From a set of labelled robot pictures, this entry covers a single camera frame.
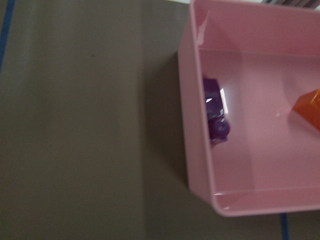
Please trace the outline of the pink plastic box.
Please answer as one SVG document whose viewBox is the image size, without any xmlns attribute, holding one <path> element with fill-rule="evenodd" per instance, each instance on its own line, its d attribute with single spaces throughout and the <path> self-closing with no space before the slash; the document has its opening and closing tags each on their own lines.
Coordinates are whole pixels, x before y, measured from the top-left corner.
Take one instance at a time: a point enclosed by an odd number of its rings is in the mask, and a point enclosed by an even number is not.
<svg viewBox="0 0 320 240">
<path fill-rule="evenodd" d="M 178 68 L 190 191 L 225 217 L 318 210 L 320 132 L 289 114 L 320 87 L 319 11 L 193 0 Z M 210 141 L 203 78 L 222 89 L 225 142 Z"/>
</svg>

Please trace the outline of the orange toy block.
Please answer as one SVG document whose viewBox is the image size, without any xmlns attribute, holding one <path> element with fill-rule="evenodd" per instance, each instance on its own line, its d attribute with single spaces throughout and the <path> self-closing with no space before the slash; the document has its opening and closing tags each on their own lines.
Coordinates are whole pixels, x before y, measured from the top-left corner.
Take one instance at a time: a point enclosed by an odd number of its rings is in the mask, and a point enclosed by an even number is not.
<svg viewBox="0 0 320 240">
<path fill-rule="evenodd" d="M 292 99 L 289 122 L 299 129 L 320 131 L 320 89 L 299 92 Z"/>
</svg>

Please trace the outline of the purple toy block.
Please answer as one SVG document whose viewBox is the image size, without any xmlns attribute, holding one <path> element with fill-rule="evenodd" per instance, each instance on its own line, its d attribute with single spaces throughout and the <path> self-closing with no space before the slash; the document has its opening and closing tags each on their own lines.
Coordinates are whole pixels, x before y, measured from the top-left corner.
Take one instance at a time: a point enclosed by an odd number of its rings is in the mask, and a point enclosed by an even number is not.
<svg viewBox="0 0 320 240">
<path fill-rule="evenodd" d="M 216 79 L 203 78 L 202 82 L 209 139 L 212 143 L 226 142 L 231 127 L 226 119 L 222 89 Z"/>
</svg>

